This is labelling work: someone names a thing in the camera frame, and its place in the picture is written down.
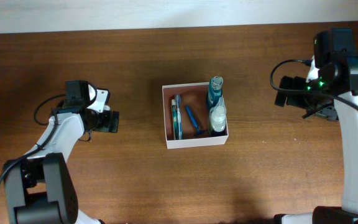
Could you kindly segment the Colgate toothpaste tube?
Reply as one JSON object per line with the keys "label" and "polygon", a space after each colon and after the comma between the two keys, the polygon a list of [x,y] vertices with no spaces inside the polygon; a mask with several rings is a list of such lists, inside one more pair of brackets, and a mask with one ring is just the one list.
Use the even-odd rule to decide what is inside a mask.
{"label": "Colgate toothpaste tube", "polygon": [[178,140],[178,120],[177,120],[177,101],[176,101],[176,99],[171,100],[171,110],[172,110],[173,137],[174,137],[174,140]]}

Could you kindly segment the blue toothbrush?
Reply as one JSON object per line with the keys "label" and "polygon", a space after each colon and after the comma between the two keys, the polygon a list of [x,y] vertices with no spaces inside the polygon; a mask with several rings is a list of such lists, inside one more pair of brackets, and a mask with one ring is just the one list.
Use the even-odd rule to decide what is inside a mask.
{"label": "blue toothbrush", "polygon": [[178,139],[183,139],[183,133],[182,133],[182,127],[181,127],[181,112],[180,112],[180,102],[181,97],[180,95],[175,95],[175,101],[176,101],[176,111],[177,111],[177,120],[178,120]]}

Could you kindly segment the blue disposable razor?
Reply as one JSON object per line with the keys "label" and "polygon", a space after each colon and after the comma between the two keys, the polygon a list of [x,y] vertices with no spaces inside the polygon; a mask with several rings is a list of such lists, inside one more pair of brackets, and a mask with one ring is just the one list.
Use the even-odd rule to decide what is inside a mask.
{"label": "blue disposable razor", "polygon": [[201,120],[194,113],[190,105],[185,105],[186,113],[191,121],[192,127],[194,129],[194,136],[201,136],[206,133],[206,129],[202,127]]}

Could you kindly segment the clear pump soap bottle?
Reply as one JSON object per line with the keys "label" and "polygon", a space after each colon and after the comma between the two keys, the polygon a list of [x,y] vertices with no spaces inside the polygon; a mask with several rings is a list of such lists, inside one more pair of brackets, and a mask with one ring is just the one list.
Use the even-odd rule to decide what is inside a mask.
{"label": "clear pump soap bottle", "polygon": [[208,134],[211,137],[220,136],[226,128],[226,106],[221,96],[217,104],[209,111]]}

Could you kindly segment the blue mouthwash bottle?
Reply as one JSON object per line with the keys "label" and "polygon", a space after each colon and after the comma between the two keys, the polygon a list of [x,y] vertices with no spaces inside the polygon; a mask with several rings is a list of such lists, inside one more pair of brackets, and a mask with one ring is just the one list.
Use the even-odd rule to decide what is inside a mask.
{"label": "blue mouthwash bottle", "polygon": [[208,92],[206,95],[206,106],[207,110],[210,111],[211,108],[215,107],[223,95],[223,77],[215,76],[210,79]]}

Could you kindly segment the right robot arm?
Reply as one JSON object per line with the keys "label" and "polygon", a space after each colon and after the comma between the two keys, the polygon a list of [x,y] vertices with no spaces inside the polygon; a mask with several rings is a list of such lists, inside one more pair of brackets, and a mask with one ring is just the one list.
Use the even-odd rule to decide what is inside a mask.
{"label": "right robot arm", "polygon": [[287,77],[279,86],[275,105],[306,110],[304,118],[338,121],[344,163],[341,206],[317,206],[310,213],[277,214],[274,223],[358,223],[358,53],[353,31],[332,28],[314,37],[314,55],[301,63],[308,76]]}

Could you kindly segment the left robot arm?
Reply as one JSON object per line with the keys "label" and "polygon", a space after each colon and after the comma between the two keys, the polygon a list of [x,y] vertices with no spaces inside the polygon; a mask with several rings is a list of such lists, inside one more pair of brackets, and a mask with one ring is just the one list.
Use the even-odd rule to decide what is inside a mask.
{"label": "left robot arm", "polygon": [[102,223],[79,209],[67,160],[84,134],[118,131],[119,112],[110,109],[109,97],[109,90],[84,80],[65,83],[39,140],[2,168],[9,223]]}

